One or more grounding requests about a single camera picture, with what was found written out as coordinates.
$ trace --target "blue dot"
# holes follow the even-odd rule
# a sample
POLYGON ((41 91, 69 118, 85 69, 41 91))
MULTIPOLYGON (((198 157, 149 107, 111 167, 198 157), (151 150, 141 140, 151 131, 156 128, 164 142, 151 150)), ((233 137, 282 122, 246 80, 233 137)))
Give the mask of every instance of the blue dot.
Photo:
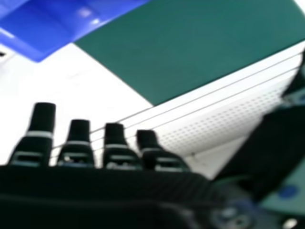
POLYGON ((286 199, 296 196, 298 193, 298 188, 294 185, 286 185, 280 189, 278 195, 280 198, 286 199))

